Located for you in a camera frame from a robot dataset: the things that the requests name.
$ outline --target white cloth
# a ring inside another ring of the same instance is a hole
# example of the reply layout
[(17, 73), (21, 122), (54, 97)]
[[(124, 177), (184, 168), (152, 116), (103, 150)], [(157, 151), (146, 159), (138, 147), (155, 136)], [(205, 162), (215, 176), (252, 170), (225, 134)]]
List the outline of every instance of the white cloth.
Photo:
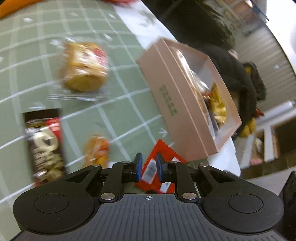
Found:
[[(151, 13), (142, 1), (115, 6), (115, 11), (126, 26), (136, 35), (144, 49), (148, 49), (159, 37), (176, 41), (171, 32)], [(231, 138), (219, 153), (208, 157), (208, 162), (217, 169), (228, 170), (238, 176), (241, 173)]]

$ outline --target red packet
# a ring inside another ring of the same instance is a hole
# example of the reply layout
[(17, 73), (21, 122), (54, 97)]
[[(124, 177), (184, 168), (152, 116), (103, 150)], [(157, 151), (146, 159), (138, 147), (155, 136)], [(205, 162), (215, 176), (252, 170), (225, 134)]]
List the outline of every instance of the red packet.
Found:
[(174, 159), (174, 161), (186, 163), (186, 161), (182, 157), (180, 157), (172, 148), (170, 148), (162, 140), (158, 140), (144, 164), (141, 180), (136, 183), (136, 186), (143, 191), (154, 190), (160, 194), (174, 193), (175, 185), (173, 183), (161, 183), (158, 179), (156, 170), (157, 153), (161, 153), (166, 162), (170, 162)]

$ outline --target checkered tablecloth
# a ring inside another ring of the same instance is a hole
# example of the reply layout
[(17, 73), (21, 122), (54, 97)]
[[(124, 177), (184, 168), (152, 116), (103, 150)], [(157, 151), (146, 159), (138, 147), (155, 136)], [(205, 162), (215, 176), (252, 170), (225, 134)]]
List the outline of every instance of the checkered tablecloth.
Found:
[[(107, 41), (108, 100), (48, 100), (59, 68), (54, 44), (66, 35)], [(23, 112), (62, 109), (63, 150), (69, 172), (81, 168), (84, 146), (93, 134), (111, 141), (110, 161), (132, 160), (137, 152), (146, 160), (158, 139), (172, 144), (135, 61), (142, 51), (114, 7), (100, 1), (46, 1), (0, 21), (1, 241), (19, 232), (12, 214), (13, 202), (33, 186)]]

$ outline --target metal screw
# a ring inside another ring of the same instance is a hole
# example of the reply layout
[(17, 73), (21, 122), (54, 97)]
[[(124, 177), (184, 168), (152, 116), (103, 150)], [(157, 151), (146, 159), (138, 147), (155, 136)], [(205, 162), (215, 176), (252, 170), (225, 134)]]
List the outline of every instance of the metal screw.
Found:
[(112, 200), (115, 198), (115, 195), (113, 193), (110, 192), (105, 192), (101, 195), (101, 198), (104, 200)]
[(187, 199), (187, 200), (193, 200), (193, 199), (196, 199), (196, 194), (195, 193), (192, 193), (192, 192), (186, 192), (182, 195), (182, 197), (184, 199)]

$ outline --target corrugated shutter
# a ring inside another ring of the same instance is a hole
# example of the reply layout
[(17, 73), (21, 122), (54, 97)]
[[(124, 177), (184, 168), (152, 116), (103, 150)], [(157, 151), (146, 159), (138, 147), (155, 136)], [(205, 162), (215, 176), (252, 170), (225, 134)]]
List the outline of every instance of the corrugated shutter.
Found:
[(263, 26), (238, 41), (235, 50), (241, 62), (254, 62), (257, 65), (267, 89), (266, 100), (257, 104), (262, 111), (296, 99), (295, 73), (268, 27)]

